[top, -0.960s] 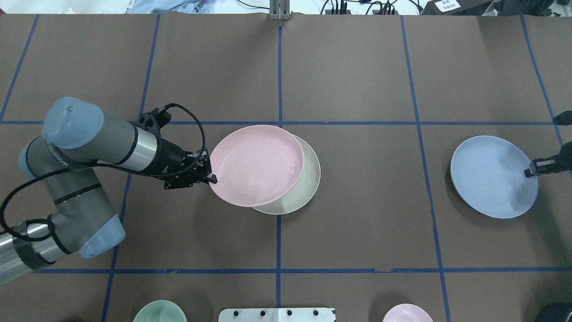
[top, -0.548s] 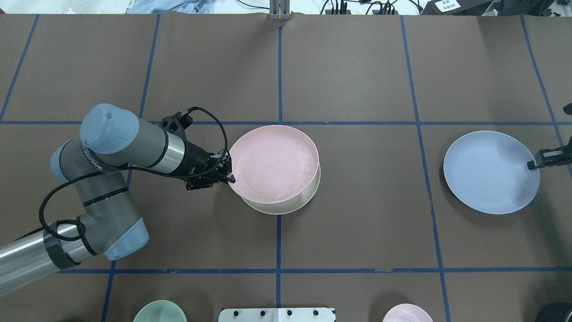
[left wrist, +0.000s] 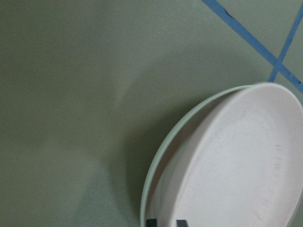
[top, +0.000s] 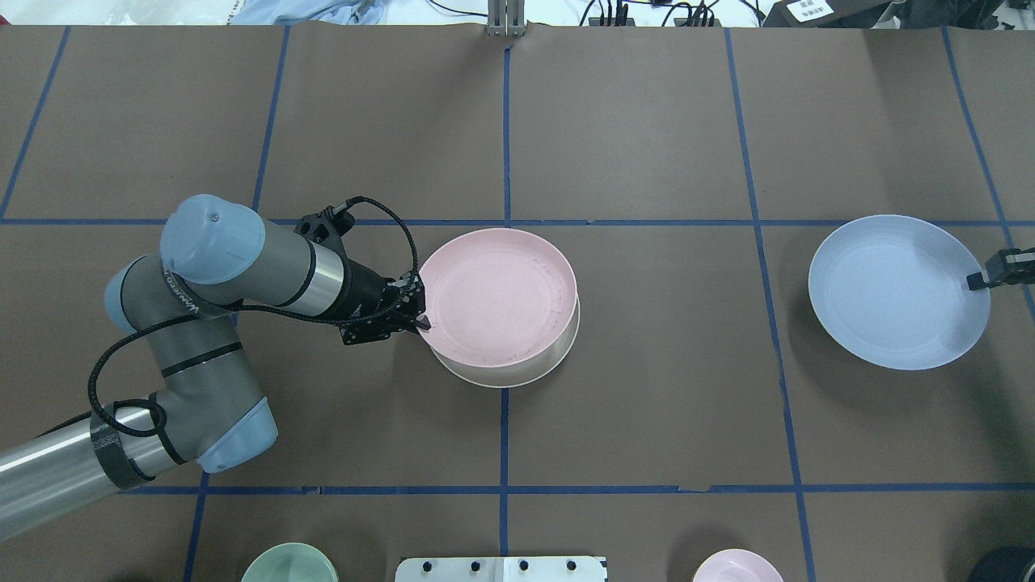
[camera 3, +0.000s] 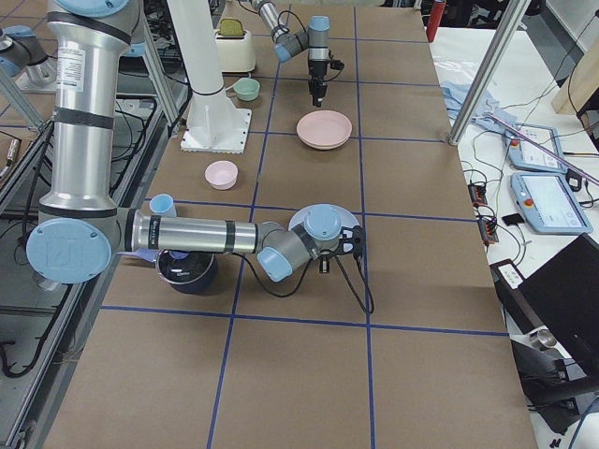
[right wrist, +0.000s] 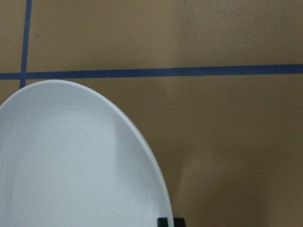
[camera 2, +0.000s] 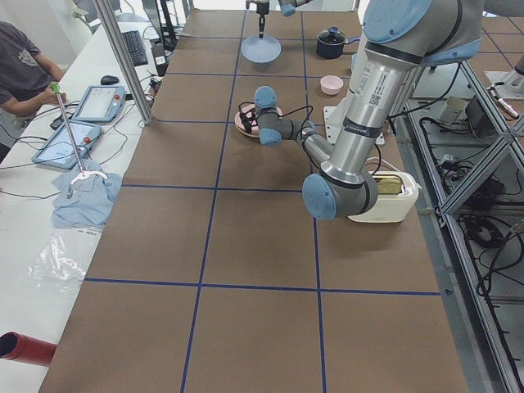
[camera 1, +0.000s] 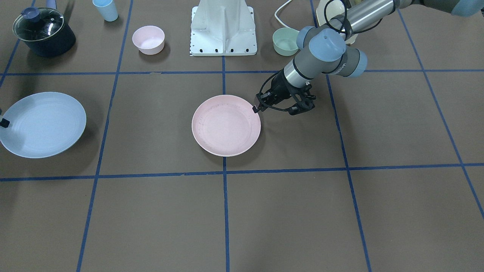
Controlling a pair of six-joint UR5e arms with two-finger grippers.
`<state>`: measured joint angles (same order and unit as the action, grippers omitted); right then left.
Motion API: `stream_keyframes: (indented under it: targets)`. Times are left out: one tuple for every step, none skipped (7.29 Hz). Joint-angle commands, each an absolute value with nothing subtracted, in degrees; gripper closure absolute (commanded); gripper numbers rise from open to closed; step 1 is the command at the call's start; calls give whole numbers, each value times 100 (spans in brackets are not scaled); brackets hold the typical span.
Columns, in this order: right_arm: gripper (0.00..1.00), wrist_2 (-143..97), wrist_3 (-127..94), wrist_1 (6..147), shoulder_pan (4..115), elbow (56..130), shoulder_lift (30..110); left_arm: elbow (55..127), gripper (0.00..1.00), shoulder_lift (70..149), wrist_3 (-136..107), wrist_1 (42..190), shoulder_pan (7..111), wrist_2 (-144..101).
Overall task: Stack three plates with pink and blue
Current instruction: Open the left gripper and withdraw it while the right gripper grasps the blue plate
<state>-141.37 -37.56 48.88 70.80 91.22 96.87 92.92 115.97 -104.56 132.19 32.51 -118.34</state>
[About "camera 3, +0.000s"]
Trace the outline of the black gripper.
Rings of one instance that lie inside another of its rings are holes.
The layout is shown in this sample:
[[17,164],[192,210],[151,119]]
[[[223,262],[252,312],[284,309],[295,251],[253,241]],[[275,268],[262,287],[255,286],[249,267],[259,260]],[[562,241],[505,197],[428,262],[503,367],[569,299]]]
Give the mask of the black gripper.
[[326,60],[308,60],[308,70],[310,79],[308,81],[309,92],[313,99],[313,106],[321,108],[323,100],[326,96],[327,75],[329,63]]
[[341,256],[351,254],[355,259],[363,256],[364,231],[360,225],[353,227],[343,226],[339,236],[338,245],[329,254],[331,256]]

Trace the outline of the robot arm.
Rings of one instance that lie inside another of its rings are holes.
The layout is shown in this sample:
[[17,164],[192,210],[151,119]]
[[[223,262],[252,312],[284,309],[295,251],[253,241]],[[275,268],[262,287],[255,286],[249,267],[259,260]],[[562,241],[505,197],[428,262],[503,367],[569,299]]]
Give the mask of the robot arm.
[[[272,1],[250,1],[266,25],[279,63],[308,52],[315,107],[327,91],[327,70],[342,70],[329,45],[330,18],[314,15],[293,33]],[[183,58],[189,101],[183,148],[243,153],[252,111],[225,94],[223,69],[207,1],[168,1]],[[243,223],[144,214],[116,199],[114,130],[119,69],[142,42],[142,1],[48,1],[47,24],[58,41],[51,183],[39,200],[37,227],[26,242],[32,269],[55,282],[88,282],[120,252],[257,253],[279,282],[310,260],[343,250],[344,229],[332,206],[312,206],[299,224]]]
[[283,24],[282,14],[271,1],[251,1],[254,12],[269,29],[274,52],[280,63],[286,63],[308,51],[308,88],[313,106],[320,108],[326,97],[329,68],[338,64],[329,49],[330,20],[328,16],[313,16],[308,27],[292,33]]

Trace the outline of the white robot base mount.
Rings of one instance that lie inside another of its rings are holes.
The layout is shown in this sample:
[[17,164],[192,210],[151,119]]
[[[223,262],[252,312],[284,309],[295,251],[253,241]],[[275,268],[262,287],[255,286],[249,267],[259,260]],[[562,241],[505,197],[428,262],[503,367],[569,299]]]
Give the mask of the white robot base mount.
[[168,9],[192,91],[182,149],[244,152],[252,111],[226,95],[209,3],[172,0]]

